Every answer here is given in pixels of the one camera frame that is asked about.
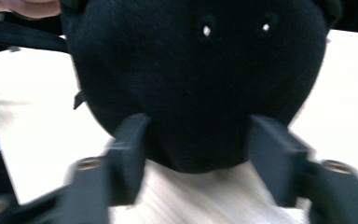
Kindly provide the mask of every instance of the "stuffed animal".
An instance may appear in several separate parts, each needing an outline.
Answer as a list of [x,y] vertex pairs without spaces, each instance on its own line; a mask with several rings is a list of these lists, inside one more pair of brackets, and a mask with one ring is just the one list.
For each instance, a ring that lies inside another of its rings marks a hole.
[[111,134],[144,112],[146,157],[181,173],[248,160],[249,115],[288,125],[337,0],[62,0],[82,96]]

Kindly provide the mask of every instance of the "table surface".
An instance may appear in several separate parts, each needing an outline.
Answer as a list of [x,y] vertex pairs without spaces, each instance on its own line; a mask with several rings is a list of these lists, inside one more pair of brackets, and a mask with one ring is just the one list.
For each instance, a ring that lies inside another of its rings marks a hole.
[[[312,93],[290,130],[319,160],[358,170],[358,34],[332,31]],[[74,161],[101,155],[110,136],[85,105],[73,110],[68,55],[0,52],[0,148],[20,203],[68,182]],[[184,175],[148,161],[137,204],[110,209],[115,223],[308,223],[309,202],[276,207],[250,162]]]

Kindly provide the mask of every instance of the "black strap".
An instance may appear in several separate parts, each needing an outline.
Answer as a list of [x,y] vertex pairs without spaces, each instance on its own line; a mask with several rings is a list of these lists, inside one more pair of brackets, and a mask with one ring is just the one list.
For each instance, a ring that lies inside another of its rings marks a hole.
[[0,44],[68,52],[66,41],[63,38],[3,21],[0,21]]

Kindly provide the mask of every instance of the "wooden table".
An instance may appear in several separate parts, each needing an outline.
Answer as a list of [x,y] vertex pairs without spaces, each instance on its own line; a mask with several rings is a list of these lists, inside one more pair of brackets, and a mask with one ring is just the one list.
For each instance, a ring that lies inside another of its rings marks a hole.
[[[332,31],[317,84],[290,129],[317,159],[358,169],[358,34]],[[21,49],[0,53],[0,147],[21,203],[68,181],[71,164],[100,155],[109,135],[77,93],[70,57]],[[251,163],[183,175],[148,161],[137,204],[111,209],[115,223],[308,223],[309,203],[276,207]]]

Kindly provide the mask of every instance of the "white dot eye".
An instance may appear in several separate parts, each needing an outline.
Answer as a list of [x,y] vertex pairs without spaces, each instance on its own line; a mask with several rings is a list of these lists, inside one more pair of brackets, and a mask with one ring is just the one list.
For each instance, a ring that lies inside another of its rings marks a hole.
[[268,23],[266,23],[266,24],[263,25],[263,31],[268,32],[268,31],[269,31],[269,28],[271,28],[271,27],[269,26]]
[[205,36],[210,36],[211,35],[211,28],[209,28],[209,26],[204,26],[202,32]]

